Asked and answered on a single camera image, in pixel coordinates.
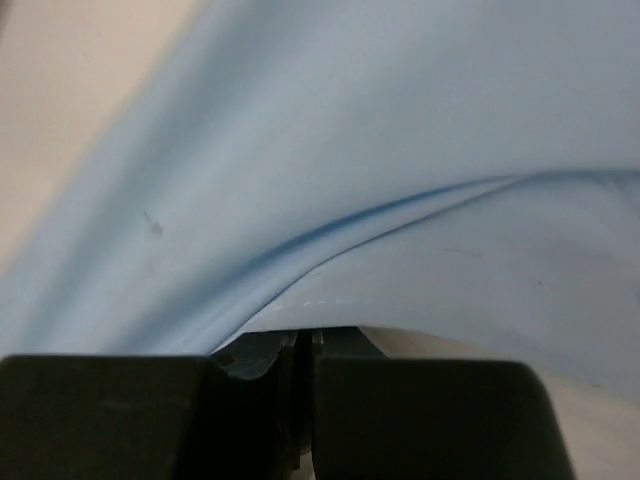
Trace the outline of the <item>light blue green pillowcase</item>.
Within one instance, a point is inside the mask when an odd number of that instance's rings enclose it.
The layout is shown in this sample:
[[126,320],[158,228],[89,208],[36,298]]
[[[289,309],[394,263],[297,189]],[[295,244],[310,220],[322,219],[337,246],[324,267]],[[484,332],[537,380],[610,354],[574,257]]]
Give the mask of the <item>light blue green pillowcase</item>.
[[214,1],[1,279],[1,352],[639,338],[635,1]]

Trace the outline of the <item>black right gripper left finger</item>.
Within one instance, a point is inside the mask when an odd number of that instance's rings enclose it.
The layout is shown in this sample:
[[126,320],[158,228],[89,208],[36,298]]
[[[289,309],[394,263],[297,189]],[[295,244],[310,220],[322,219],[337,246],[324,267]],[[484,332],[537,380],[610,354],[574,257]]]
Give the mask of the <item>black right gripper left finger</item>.
[[287,479],[300,457],[296,333],[205,356],[12,355],[5,479]]

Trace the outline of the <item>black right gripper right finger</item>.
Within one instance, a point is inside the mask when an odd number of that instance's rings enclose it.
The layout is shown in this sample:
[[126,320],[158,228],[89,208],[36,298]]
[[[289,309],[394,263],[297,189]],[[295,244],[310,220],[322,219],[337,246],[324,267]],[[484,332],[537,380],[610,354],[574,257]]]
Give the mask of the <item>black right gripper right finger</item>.
[[312,334],[320,479],[569,479],[549,395],[526,365],[389,358],[357,328]]

